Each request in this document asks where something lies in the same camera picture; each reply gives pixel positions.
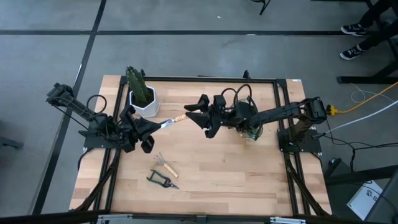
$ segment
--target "shoe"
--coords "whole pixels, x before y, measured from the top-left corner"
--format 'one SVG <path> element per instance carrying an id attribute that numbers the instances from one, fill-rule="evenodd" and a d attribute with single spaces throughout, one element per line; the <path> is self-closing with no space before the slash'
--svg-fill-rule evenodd
<path id="1" fill-rule="evenodd" d="M 367 28 L 362 27 L 360 24 L 353 24 L 349 26 L 342 26 L 340 29 L 345 34 L 362 37 L 366 33 Z"/>
<path id="2" fill-rule="evenodd" d="M 359 46 L 356 45 L 352 49 L 349 49 L 349 50 L 346 50 L 346 51 L 340 53 L 340 57 L 344 60 L 351 60 L 351 59 L 354 59 L 354 58 L 360 56 L 363 52 L 365 52 L 365 51 L 361 50 L 359 48 Z"/>

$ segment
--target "wooden table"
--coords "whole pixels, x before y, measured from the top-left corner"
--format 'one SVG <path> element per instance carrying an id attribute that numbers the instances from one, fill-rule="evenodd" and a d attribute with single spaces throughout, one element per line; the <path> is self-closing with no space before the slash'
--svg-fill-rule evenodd
<path id="1" fill-rule="evenodd" d="M 112 114 L 120 76 L 106 75 L 99 93 L 108 100 L 105 113 Z M 146 82 L 157 91 L 160 110 L 150 120 L 161 122 L 184 114 L 183 105 L 196 103 L 202 93 L 211 99 L 227 87 L 237 89 L 241 83 L 205 82 Z M 291 101 L 305 98 L 300 80 L 287 80 Z M 252 83 L 253 99 L 259 110 L 275 108 L 271 84 Z M 127 95 L 123 90 L 122 104 Z M 247 90 L 240 96 L 246 97 Z M 225 94 L 232 102 L 233 93 Z M 98 100 L 96 111 L 103 107 Z M 276 130 L 278 123 L 264 125 L 257 141 L 242 139 L 233 129 L 221 128 L 213 139 L 187 119 L 153 134 L 155 146 L 144 154 L 136 150 L 122 151 L 112 212 L 172 213 L 207 215 L 291 215 L 291 205 L 283 153 L 279 151 Z M 154 156 L 162 153 L 165 160 L 179 173 L 175 179 L 164 167 L 158 166 Z M 94 149 L 80 166 L 70 208 L 79 206 L 98 182 L 104 149 Z M 324 210 L 331 213 L 329 199 L 318 159 L 302 153 L 305 182 Z M 172 179 L 180 190 L 165 189 L 146 180 L 150 169 L 157 169 Z M 298 207 L 303 212 L 301 194 L 296 186 Z M 100 208 L 104 208 L 107 186 Z"/>

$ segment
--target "white pot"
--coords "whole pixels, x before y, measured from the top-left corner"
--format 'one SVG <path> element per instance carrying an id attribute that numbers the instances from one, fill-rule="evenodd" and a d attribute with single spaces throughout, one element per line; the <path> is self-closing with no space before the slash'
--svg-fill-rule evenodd
<path id="1" fill-rule="evenodd" d="M 156 114 L 159 110 L 159 107 L 160 107 L 159 101 L 157 100 L 155 88 L 153 88 L 151 86 L 147 86 L 147 88 L 150 88 L 154 92 L 154 100 L 144 108 L 134 105 L 132 102 L 133 92 L 130 91 L 130 93 L 129 93 L 130 105 L 132 105 L 134 107 L 134 109 L 136 109 L 136 111 L 139 114 L 141 114 L 141 116 L 143 118 L 151 118 L 151 117 L 156 116 Z"/>

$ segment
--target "concrete floor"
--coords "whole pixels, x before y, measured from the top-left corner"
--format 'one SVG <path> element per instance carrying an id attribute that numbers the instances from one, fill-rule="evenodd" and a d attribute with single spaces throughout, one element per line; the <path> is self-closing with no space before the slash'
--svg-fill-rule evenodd
<path id="1" fill-rule="evenodd" d="M 0 29 L 91 30 L 100 0 L 0 0 Z M 243 0 L 113 0 L 108 1 L 100 30 L 339 30 L 357 22 L 367 10 L 361 2 L 278 0 L 259 16 L 260 4 Z M 383 19 L 391 17 L 391 12 Z M 156 76 L 209 75 L 254 78 L 298 78 L 308 97 L 345 109 L 352 85 L 339 85 L 340 75 L 371 75 L 392 59 L 387 44 L 363 56 L 344 61 L 342 50 L 362 38 L 350 36 L 243 36 L 243 35 L 102 35 L 94 42 L 78 99 L 97 94 L 103 75 L 122 75 L 127 65 Z M 85 51 L 86 35 L 0 35 L 0 135 L 23 141 L 21 150 L 0 151 L 0 216 L 30 213 L 39 180 L 48 160 L 62 115 L 45 97 L 55 82 L 73 85 Z M 385 85 L 358 85 L 379 92 Z M 398 89 L 386 93 L 398 99 Z M 370 114 L 390 101 L 377 98 L 352 113 L 330 120 L 338 126 Z M 396 141 L 398 108 L 336 131 L 347 141 L 382 144 Z M 324 131 L 326 125 L 319 125 Z M 71 122 L 45 203 L 44 213 L 68 210 L 84 139 Z M 323 163 L 351 159 L 349 147 L 322 139 Z M 355 169 L 371 169 L 397 162 L 393 148 L 357 153 Z M 379 182 L 384 186 L 386 181 Z"/>

